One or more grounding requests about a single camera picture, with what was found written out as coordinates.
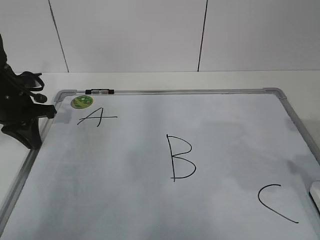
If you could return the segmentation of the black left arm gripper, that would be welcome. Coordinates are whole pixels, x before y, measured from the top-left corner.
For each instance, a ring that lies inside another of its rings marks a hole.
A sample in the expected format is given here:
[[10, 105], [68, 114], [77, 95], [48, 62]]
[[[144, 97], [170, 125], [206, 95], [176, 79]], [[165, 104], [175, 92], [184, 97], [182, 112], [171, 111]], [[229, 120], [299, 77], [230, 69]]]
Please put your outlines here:
[[1, 131], [35, 150], [42, 145], [38, 118], [52, 119], [57, 113], [53, 105], [46, 104], [48, 98], [40, 91], [25, 88], [27, 80], [40, 80], [41, 75], [29, 71], [17, 75], [8, 64], [0, 68]]

